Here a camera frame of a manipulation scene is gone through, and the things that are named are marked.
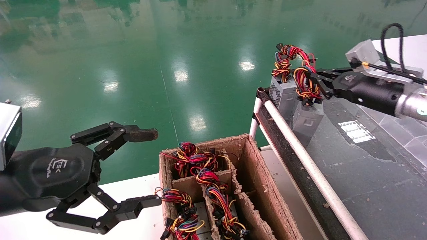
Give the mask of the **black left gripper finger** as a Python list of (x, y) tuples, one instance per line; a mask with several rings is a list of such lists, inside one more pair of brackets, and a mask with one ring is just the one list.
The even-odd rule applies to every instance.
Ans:
[(121, 125), (114, 121), (70, 135), (72, 144), (90, 146), (99, 143), (94, 151), (100, 160), (107, 159), (127, 142), (147, 142), (157, 138), (157, 129), (140, 129), (137, 125)]

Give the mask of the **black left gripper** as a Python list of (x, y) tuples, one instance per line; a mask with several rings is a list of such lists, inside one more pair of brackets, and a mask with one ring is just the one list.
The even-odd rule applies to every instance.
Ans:
[[(157, 195), (116, 202), (93, 183), (99, 174), (98, 155), (80, 143), (16, 152), (1, 171), (1, 214), (54, 208), (46, 215), (54, 225), (104, 235), (120, 222), (137, 219), (144, 208), (162, 204)], [(92, 218), (68, 213), (90, 196), (106, 209), (105, 214)]]

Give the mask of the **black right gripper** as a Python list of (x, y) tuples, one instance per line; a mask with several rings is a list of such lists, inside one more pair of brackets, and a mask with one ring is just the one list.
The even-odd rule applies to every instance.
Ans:
[(335, 95), (390, 116), (396, 115), (395, 108), (404, 91), (403, 84), (355, 73), (350, 67), (319, 68), (314, 75), (305, 75), (305, 79), (310, 100), (329, 100)]

